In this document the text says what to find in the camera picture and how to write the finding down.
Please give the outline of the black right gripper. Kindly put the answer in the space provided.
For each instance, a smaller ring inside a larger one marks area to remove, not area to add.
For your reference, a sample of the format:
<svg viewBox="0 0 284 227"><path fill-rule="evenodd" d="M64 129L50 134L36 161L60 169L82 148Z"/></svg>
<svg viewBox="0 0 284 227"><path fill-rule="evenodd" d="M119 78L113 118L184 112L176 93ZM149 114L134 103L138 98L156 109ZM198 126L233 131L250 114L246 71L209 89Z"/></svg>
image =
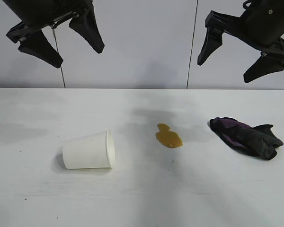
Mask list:
<svg viewBox="0 0 284 227"><path fill-rule="evenodd" d="M210 11L197 65L203 65L222 46L222 34L227 33L262 52L243 75L244 82L249 83L284 70L284 0L247 0L243 8L240 17Z"/></svg>

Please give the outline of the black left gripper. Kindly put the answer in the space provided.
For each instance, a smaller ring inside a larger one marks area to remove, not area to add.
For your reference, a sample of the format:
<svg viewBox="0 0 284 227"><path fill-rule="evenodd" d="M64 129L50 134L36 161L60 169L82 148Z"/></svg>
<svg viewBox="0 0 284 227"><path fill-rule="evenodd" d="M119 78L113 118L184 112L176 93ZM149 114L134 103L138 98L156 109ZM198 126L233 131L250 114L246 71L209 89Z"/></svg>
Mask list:
<svg viewBox="0 0 284 227"><path fill-rule="evenodd" d="M105 44L98 30L93 1L91 0L5 0L4 3L21 19L6 36L17 43L18 50L37 57L55 68L60 68L63 59L51 46L41 31L46 26L56 28L73 18L69 27L83 37L97 53L102 53Z"/></svg>

